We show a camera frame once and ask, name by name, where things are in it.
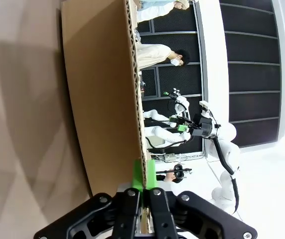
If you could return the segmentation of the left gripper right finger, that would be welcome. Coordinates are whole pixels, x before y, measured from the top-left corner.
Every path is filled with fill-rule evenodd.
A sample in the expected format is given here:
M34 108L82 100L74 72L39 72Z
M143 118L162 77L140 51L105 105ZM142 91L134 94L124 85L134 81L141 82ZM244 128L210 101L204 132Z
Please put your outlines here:
M156 184L154 160L145 165L145 206L150 209L155 237L178 238L180 227L199 239L256 239L257 231L190 191L174 195Z

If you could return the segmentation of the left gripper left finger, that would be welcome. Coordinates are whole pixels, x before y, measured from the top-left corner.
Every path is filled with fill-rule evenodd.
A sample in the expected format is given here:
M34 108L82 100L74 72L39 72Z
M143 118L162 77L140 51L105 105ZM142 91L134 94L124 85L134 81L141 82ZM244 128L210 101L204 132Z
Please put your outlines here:
M140 212L143 173L137 160L130 186L114 196L98 193L35 233L35 239L94 239L114 228L116 239L132 239Z

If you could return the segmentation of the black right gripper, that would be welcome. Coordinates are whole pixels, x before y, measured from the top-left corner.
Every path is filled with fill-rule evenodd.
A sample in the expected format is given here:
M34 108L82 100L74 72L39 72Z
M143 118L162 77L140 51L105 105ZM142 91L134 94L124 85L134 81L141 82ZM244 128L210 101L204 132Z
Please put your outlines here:
M194 121L186 118L173 115L169 118L170 123L178 125L177 130L180 132L186 132L191 136L200 136L206 139L212 139L219 135L220 124L212 117L208 118L196 114Z

